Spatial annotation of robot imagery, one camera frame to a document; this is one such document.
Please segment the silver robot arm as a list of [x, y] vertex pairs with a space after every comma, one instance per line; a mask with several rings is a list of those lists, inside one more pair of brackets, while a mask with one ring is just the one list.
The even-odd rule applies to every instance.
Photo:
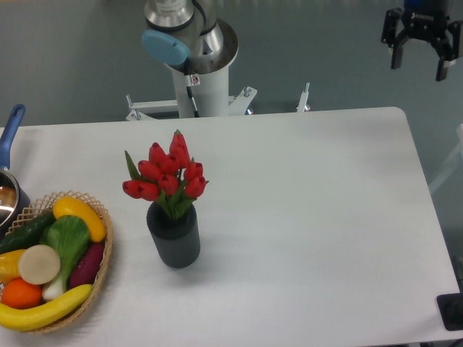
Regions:
[[[214, 1], [147, 1], [145, 50], [155, 59], [180, 67], [184, 74], [199, 71], [204, 61], [214, 61], [224, 49], [218, 42], [205, 46], [218, 27]], [[462, 21], [451, 21], [448, 1], [404, 1], [386, 12], [381, 42], [391, 52], [391, 68], [402, 65], [408, 40], [429, 43], [438, 56], [436, 80], [446, 79], [449, 65], [462, 57]]]

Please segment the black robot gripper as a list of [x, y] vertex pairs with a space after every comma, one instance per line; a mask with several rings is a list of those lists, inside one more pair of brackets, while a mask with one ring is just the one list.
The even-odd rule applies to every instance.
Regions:
[[[409, 39], [431, 43], [438, 55], [436, 81], [446, 79], [449, 66], [462, 56], [462, 21], [449, 21], [449, 1], [405, 0], [404, 11], [386, 12], [381, 42], [391, 52], [391, 69], [402, 65], [403, 45]], [[402, 31], [398, 34], [400, 20]]]

